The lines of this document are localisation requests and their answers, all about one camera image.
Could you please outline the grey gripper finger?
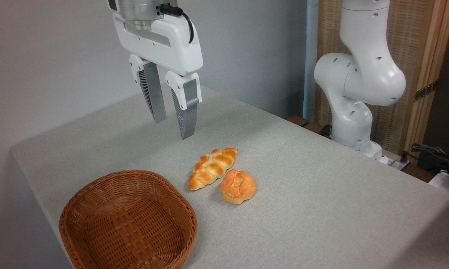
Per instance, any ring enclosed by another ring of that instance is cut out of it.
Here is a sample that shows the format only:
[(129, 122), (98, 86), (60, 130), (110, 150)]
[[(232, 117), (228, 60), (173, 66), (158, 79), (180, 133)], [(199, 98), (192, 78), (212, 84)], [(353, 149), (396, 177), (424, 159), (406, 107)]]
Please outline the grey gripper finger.
[(184, 140), (192, 136), (196, 128), (198, 104), (202, 102), (199, 75), (193, 73), (183, 77), (168, 71), (165, 78), (171, 88), (179, 130)]
[(132, 75), (146, 99), (155, 123), (167, 119), (157, 65), (132, 54), (129, 58)]

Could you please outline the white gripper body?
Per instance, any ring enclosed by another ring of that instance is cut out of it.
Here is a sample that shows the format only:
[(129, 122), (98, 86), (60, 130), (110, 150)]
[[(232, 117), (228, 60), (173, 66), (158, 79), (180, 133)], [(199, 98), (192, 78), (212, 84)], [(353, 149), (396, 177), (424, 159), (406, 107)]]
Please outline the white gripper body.
[(110, 0), (122, 47), (178, 75), (203, 66), (196, 28), (176, 0)]

